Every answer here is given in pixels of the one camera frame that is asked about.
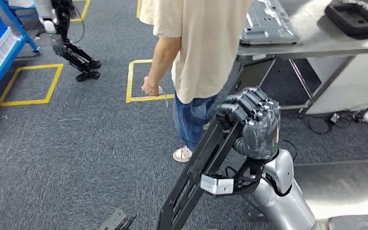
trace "sneaker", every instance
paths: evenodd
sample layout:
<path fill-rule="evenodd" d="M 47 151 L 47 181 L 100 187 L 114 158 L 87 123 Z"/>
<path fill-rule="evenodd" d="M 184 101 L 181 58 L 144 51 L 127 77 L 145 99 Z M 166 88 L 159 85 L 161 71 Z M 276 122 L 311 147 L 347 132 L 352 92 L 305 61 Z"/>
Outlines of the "sneaker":
<path fill-rule="evenodd" d="M 187 146 L 184 146 L 175 151 L 172 157 L 178 162 L 188 162 L 192 155 L 192 151 Z"/>
<path fill-rule="evenodd" d="M 211 122 L 208 122 L 208 123 L 202 125 L 202 128 L 204 129 L 204 131 L 206 131 L 209 128 L 210 124 L 211 124 Z"/>

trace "man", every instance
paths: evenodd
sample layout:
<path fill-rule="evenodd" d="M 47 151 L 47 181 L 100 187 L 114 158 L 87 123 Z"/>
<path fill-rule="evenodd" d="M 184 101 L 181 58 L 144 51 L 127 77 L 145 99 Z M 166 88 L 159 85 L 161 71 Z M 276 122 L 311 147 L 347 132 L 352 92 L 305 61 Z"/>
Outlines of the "man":
<path fill-rule="evenodd" d="M 159 38 L 142 91 L 159 95 L 172 65 L 174 122 L 185 146 L 173 157 L 187 162 L 208 122 L 207 112 L 228 80 L 251 0 L 142 0 L 140 20 Z"/>

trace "gray carpet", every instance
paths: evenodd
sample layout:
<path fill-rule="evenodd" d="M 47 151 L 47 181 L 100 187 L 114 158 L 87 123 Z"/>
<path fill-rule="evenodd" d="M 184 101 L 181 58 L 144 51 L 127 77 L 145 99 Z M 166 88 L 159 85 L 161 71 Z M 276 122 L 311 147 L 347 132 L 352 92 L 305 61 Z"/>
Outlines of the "gray carpet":
<path fill-rule="evenodd" d="M 137 213 L 133 230 L 155 229 L 160 207 L 184 165 L 172 159 L 181 145 L 172 101 L 168 108 L 163 100 L 125 103 L 128 63 L 151 58 L 156 41 L 135 10 L 135 1 L 91 2 L 79 45 L 102 61 L 100 79 L 77 83 L 78 71 L 51 52 L 43 35 L 37 41 L 41 55 L 15 61 L 2 80 L 0 96 L 18 67 L 65 64 L 48 104 L 0 107 L 0 230 L 94 230 L 117 207 Z M 31 35 L 38 25 L 35 19 L 25 23 Z M 80 34 L 81 24 L 72 23 L 70 36 L 76 40 Z M 30 51 L 25 47 L 21 56 Z M 319 81 L 312 70 L 304 61 L 298 65 L 315 88 Z M 141 96 L 147 68 L 135 66 L 134 96 Z M 7 99 L 41 98 L 52 74 L 23 72 Z M 233 80 L 232 73 L 219 101 Z M 282 104 L 298 104 L 306 97 L 297 83 L 288 64 L 278 62 L 263 88 Z M 168 93 L 173 90 L 168 76 L 162 86 Z M 318 136 L 288 111 L 282 116 L 281 139 L 297 146 L 296 163 L 368 159 L 368 126 L 363 124 Z M 285 142 L 280 146 L 293 151 Z M 232 153 L 226 164 L 240 160 Z M 248 210 L 239 197 L 204 196 L 185 229 L 271 229 L 248 216 Z"/>

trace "blue jeans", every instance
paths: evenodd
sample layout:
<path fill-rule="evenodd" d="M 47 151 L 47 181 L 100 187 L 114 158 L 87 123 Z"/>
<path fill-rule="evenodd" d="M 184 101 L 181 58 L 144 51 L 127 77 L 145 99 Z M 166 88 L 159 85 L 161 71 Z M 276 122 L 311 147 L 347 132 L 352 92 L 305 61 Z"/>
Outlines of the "blue jeans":
<path fill-rule="evenodd" d="M 194 152 L 204 135 L 202 125 L 209 122 L 208 110 L 217 96 L 210 98 L 195 98 L 188 104 L 183 104 L 174 96 L 174 123 L 184 144 Z"/>

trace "floor marking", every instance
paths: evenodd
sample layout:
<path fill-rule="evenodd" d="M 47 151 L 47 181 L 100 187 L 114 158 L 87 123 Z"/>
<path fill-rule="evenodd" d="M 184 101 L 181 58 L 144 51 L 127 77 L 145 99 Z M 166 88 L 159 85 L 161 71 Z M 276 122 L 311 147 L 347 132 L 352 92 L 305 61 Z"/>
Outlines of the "floor marking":
<path fill-rule="evenodd" d="M 36 99 L 36 100 L 22 100 L 22 101 L 12 101 L 6 102 L 5 99 L 8 96 L 9 91 L 11 90 L 13 84 L 15 83 L 16 78 L 19 75 L 19 72 L 22 70 L 33 70 L 33 69 L 49 69 L 56 68 L 56 73 L 54 74 L 53 80 L 51 81 L 50 87 L 44 99 Z M 6 86 L 5 91 L 0 97 L 0 106 L 15 106 L 15 105 L 29 105 L 29 104 L 46 104 L 50 101 L 51 95 L 53 94 L 54 88 L 56 87 L 58 78 L 60 76 L 61 70 L 63 69 L 63 64 L 48 64 L 48 65 L 38 65 L 38 66 L 26 66 L 20 67 L 16 69 L 13 74 L 11 80 Z"/>
<path fill-rule="evenodd" d="M 74 1 L 84 1 L 84 8 L 81 11 L 81 15 L 80 18 L 73 18 L 70 21 L 71 22 L 81 22 L 82 20 L 84 20 L 85 15 L 87 14 L 88 11 L 88 7 L 90 6 L 91 0 L 74 0 Z"/>
<path fill-rule="evenodd" d="M 140 18 L 141 7 L 142 7 L 142 0 L 136 0 L 136 18 Z"/>
<path fill-rule="evenodd" d="M 135 64 L 141 63 L 151 63 L 152 59 L 140 59 L 129 62 L 128 72 L 127 72 L 127 85 L 126 85 L 126 103 L 130 102 L 144 102 L 144 101 L 155 101 L 155 100 L 165 100 L 174 98 L 174 94 L 166 94 L 159 96 L 144 96 L 144 97 L 132 97 L 132 84 L 133 84 L 133 72 Z"/>

